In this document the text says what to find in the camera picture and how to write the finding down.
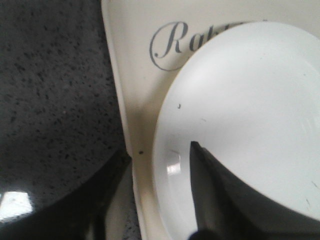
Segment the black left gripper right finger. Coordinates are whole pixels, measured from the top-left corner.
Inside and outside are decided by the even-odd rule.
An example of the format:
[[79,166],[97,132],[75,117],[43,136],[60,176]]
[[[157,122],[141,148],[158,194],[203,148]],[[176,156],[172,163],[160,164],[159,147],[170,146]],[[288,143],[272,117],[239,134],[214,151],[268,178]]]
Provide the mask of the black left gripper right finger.
[[190,240],[318,240],[320,222],[240,180],[197,141],[189,149],[197,229]]

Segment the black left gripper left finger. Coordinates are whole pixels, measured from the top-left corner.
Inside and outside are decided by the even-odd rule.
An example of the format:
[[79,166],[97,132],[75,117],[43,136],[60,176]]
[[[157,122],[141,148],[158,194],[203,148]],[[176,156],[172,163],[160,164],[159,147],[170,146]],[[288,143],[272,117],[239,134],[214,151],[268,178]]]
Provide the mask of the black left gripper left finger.
[[0,228],[2,240],[84,240],[107,236],[106,215],[132,162],[125,150],[111,158],[79,188],[35,213]]

